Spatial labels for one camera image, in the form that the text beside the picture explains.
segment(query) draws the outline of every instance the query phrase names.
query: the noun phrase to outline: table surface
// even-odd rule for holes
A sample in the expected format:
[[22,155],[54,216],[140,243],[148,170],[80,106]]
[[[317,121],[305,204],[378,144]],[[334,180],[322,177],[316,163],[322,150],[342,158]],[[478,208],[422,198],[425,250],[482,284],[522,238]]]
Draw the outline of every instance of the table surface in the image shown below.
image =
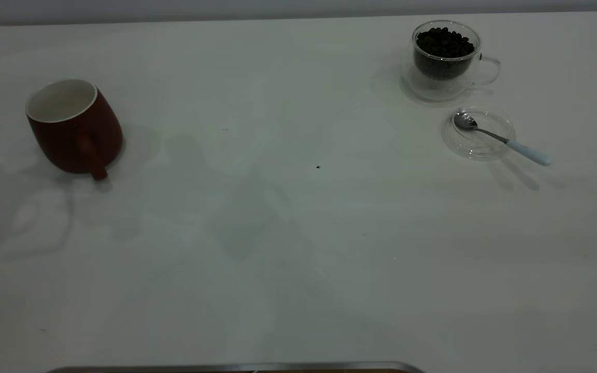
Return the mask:
[[[434,18],[552,166],[445,146],[457,103],[400,87]],[[121,121],[109,182],[24,117],[67,77]],[[329,361],[597,371],[597,12],[0,27],[0,372]]]

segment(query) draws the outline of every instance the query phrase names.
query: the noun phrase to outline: glass cup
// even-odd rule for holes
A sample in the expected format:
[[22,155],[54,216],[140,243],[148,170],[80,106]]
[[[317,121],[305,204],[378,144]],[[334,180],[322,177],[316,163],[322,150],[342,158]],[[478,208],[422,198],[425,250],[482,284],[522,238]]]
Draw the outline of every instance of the glass cup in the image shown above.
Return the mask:
[[[474,51],[462,57],[446,58],[434,56],[422,50],[417,44],[418,36],[432,28],[448,28],[468,38]],[[418,26],[411,37],[407,56],[402,64],[402,78],[406,85],[419,97],[429,101],[447,101],[464,93],[474,85],[486,85],[499,77],[501,62],[480,52],[481,41],[476,31],[454,21],[430,21]],[[497,66],[496,73],[486,80],[476,80],[479,62],[488,61]]]

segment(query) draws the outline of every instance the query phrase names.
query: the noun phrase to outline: glass saucer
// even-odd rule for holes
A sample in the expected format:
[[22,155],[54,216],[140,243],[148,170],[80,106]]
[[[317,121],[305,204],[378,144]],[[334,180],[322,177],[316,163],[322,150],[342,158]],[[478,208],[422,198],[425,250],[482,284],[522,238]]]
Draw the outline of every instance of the glass saucer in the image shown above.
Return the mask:
[[[493,134],[503,136],[506,139],[515,139],[513,124],[504,116],[491,111],[484,106],[468,106],[464,111],[469,113],[478,128],[488,130]],[[446,145],[455,153],[464,158],[478,161],[488,161],[501,158],[510,149],[506,144],[492,137],[477,131],[464,131],[455,127],[453,118],[455,113],[448,117],[441,129],[441,137]]]

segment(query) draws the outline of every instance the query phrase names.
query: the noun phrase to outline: coffee bean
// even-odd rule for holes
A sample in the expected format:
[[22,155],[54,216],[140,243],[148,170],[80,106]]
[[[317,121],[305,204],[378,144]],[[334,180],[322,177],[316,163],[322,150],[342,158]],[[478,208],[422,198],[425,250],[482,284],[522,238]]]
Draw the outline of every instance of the coffee bean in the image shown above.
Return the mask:
[[[416,45],[423,52],[446,59],[463,57],[474,52],[474,45],[469,38],[464,38],[457,31],[449,31],[447,27],[431,28],[420,33],[416,38]],[[425,76],[434,80],[450,80],[462,75],[471,64],[472,59],[463,61],[439,61],[424,56],[420,52],[414,53],[416,67]]]

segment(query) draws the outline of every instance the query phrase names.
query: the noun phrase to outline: spoon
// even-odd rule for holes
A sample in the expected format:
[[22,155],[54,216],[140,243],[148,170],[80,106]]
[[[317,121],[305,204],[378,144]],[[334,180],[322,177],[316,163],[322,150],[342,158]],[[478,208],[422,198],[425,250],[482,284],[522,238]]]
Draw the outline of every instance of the spoon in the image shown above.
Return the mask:
[[546,156],[545,154],[542,154],[537,150],[531,149],[528,146],[523,146],[515,140],[509,140],[505,137],[493,134],[492,132],[479,129],[478,123],[476,123],[474,118],[471,118],[471,116],[468,113],[466,113],[463,109],[458,109],[457,113],[455,113],[455,117],[453,118],[453,122],[455,123],[455,126],[457,126],[457,128],[459,128],[460,130],[478,131],[483,132],[483,134],[490,135],[491,137],[494,137],[500,142],[506,144],[512,150],[517,151],[517,153],[526,156],[526,158],[531,159],[531,161],[534,161],[539,165],[549,166],[552,164],[552,160],[549,158],[549,156]]

